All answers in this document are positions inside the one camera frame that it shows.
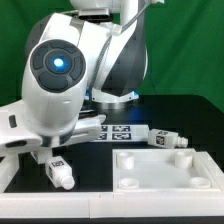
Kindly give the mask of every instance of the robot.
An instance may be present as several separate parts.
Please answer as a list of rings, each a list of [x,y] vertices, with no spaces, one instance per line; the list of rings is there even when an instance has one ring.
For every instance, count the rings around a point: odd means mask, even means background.
[[[97,139],[106,116],[83,111],[83,102],[120,108],[136,98],[147,69],[142,13],[157,2],[71,0],[72,16],[38,22],[25,48],[22,100],[0,108],[0,157]]]

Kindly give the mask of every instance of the white platform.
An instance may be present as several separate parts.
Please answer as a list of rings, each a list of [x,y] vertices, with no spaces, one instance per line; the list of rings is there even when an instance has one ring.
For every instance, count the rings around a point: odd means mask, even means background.
[[[192,167],[175,165],[179,151],[193,153]],[[127,152],[134,160],[120,169],[117,155]],[[2,193],[0,218],[224,216],[224,174],[206,152],[114,150],[113,177],[114,191],[108,193]],[[193,177],[205,178],[210,187],[200,181],[199,188],[190,186]],[[137,180],[138,187],[120,187],[124,178]]]
[[[94,142],[148,142],[148,125],[102,125]]]

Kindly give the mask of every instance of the black table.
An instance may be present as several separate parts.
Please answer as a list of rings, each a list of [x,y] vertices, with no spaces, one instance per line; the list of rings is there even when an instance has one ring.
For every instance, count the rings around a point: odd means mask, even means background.
[[[175,131],[188,138],[188,148],[207,151],[224,169],[224,114],[200,96],[141,96],[138,103],[121,110],[99,110],[107,114],[105,124],[147,124],[149,128]],[[75,192],[111,192],[112,149],[155,148],[146,143],[82,143],[53,150],[72,167]],[[20,155],[20,170],[7,192],[63,192],[55,189],[30,154]],[[221,223],[224,217],[141,218],[141,219],[68,219],[45,223]],[[8,223],[38,223],[40,220],[4,220]]]

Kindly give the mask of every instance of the white container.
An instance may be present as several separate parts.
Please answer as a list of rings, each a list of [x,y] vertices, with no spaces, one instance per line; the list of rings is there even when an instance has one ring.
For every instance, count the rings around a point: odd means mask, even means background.
[[[122,152],[133,153],[133,169],[117,166]],[[193,154],[192,167],[175,165],[178,152]],[[115,149],[111,192],[2,193],[0,202],[1,219],[223,217],[224,174],[194,149]]]
[[[169,149],[173,149],[176,146],[186,148],[188,140],[179,137],[176,132],[152,129],[149,131],[148,144]]]
[[[61,156],[48,159],[45,163],[45,170],[56,188],[63,187],[70,190],[74,187],[75,181],[72,177],[72,168]]]

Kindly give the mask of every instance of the small bottle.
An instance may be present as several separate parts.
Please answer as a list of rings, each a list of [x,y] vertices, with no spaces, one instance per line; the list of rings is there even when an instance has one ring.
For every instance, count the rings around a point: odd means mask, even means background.
[[[188,140],[179,137],[176,132],[152,129],[149,131],[148,144],[167,149],[173,149],[176,146],[186,148]]]
[[[70,190],[74,187],[75,181],[72,177],[72,168],[61,156],[52,157],[45,163],[45,171],[54,186]]]

